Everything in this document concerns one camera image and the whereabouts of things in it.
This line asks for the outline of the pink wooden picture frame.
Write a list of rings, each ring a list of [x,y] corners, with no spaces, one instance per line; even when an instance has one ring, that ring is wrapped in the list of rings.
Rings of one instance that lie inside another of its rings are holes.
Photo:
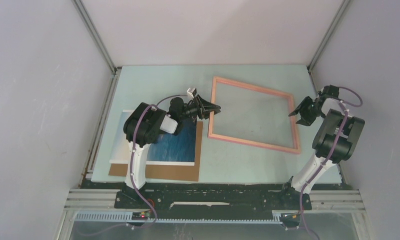
[[[240,81],[236,81],[236,80],[232,80],[232,79],[227,79],[227,78],[223,78],[220,76],[213,77],[212,89],[211,89],[211,102],[213,104],[216,102],[216,91],[217,91],[218,84],[229,85],[229,86],[233,86],[233,87],[237,87],[237,88],[247,89],[247,90],[251,90],[251,91],[255,91],[255,92],[259,92],[259,93],[264,93],[264,94],[268,94],[268,95],[285,98],[288,102],[288,109],[290,111],[294,110],[294,96],[291,93],[280,91],[280,90],[275,90],[272,88],[265,88],[265,87],[257,86],[257,85],[253,85],[253,84],[248,84],[245,82],[240,82]],[[300,154],[301,153],[299,133],[298,133],[298,128],[296,126],[296,119],[294,116],[291,116],[289,118],[292,139],[293,139],[293,147],[285,147],[285,146],[281,146],[281,145],[274,145],[274,144],[269,144],[269,143],[264,143],[264,142],[258,142],[258,141],[252,141],[252,140],[247,140],[247,139],[241,139],[241,138],[216,134],[213,132],[214,115],[215,115],[214,113],[212,113],[210,115],[209,123],[208,123],[207,136],[211,139],[226,141],[226,142],[235,143],[235,144],[247,145],[247,146],[252,146],[252,147],[258,147],[258,148],[263,148],[263,149],[270,149],[270,150],[275,150],[275,151],[277,150],[280,152],[285,152],[285,153],[290,153],[290,154]]]

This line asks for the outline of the landscape photo print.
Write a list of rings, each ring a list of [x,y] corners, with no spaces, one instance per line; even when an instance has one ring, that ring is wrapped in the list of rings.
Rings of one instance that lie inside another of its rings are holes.
[[[132,112],[132,110],[122,111],[109,160],[111,164],[129,163],[130,147],[123,132],[123,125]],[[195,162],[196,126],[195,120],[186,119],[183,122],[183,129],[178,135],[168,133],[160,135],[158,142],[149,147],[146,164],[193,166]]]

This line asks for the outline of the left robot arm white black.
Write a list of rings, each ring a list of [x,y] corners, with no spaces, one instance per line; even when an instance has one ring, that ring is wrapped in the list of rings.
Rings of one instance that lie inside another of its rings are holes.
[[[211,114],[221,112],[221,106],[206,101],[196,93],[188,93],[188,102],[182,99],[183,94],[171,95],[159,101],[169,99],[168,110],[158,107],[158,104],[145,102],[132,112],[123,126],[130,151],[125,184],[127,190],[126,201],[133,208],[140,208],[145,204],[146,195],[140,189],[146,183],[146,161],[150,145],[156,144],[162,135],[177,136],[184,128],[187,119],[206,120]]]

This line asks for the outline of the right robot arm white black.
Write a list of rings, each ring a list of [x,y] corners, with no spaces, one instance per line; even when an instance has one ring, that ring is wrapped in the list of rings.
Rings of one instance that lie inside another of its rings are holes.
[[[312,141],[314,153],[305,166],[290,178],[279,194],[279,204],[291,209],[305,202],[317,180],[331,167],[351,158],[363,131],[365,120],[350,114],[355,104],[339,96],[342,88],[326,85],[316,98],[305,97],[289,116],[300,116],[298,125],[310,126],[321,117],[323,122]]]

